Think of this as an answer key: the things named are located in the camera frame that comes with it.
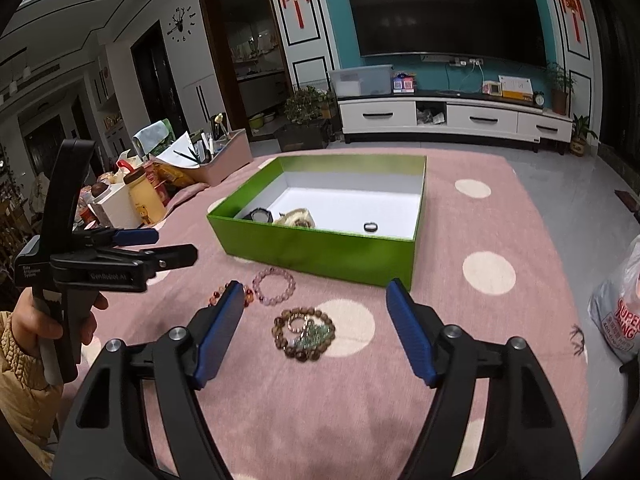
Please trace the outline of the person's left hand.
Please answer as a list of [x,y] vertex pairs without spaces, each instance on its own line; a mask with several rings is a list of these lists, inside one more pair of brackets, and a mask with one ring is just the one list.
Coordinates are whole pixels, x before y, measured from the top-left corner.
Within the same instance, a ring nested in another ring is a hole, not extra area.
[[[98,293],[93,307],[98,310],[106,310],[108,301],[102,294]],[[79,332],[80,341],[85,346],[92,343],[96,326],[98,326],[96,317],[90,312],[88,318],[82,323]],[[18,346],[34,358],[39,356],[39,339],[55,340],[63,335],[62,326],[36,308],[30,287],[25,288],[17,300],[11,315],[11,330]]]

